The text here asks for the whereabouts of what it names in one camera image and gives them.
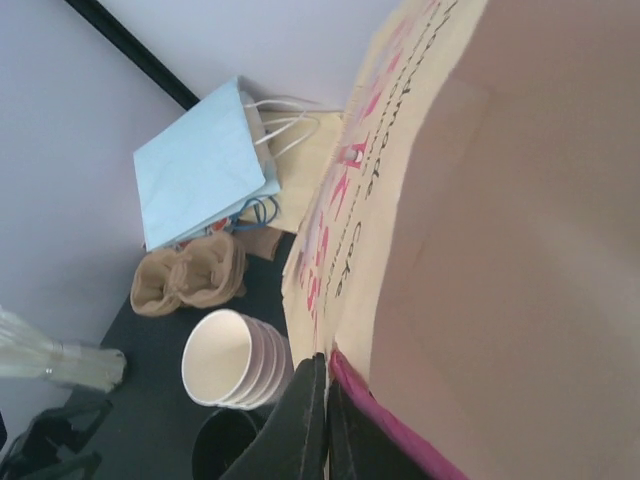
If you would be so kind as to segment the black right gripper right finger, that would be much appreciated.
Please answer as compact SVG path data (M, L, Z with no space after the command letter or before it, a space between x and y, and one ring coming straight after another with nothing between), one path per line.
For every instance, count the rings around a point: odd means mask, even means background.
M357 406L338 360L329 363L329 478L424 479L425 472Z

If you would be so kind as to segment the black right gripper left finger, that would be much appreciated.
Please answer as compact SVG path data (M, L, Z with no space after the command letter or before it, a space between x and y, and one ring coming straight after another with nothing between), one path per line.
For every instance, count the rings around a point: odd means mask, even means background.
M326 359L297 366L256 439L224 473L225 479L322 479L327 453Z

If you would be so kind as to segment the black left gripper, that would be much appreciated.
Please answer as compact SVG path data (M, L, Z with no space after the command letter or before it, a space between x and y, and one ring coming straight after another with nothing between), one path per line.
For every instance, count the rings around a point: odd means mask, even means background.
M83 453L113 410L108 400L48 409L37 415L7 452L9 479L92 479L102 458Z

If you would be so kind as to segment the cream paper bag pink sides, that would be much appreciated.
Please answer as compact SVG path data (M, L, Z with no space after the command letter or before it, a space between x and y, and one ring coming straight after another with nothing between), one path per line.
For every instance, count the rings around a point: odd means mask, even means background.
M283 280L473 479L639 475L639 5L405 1Z

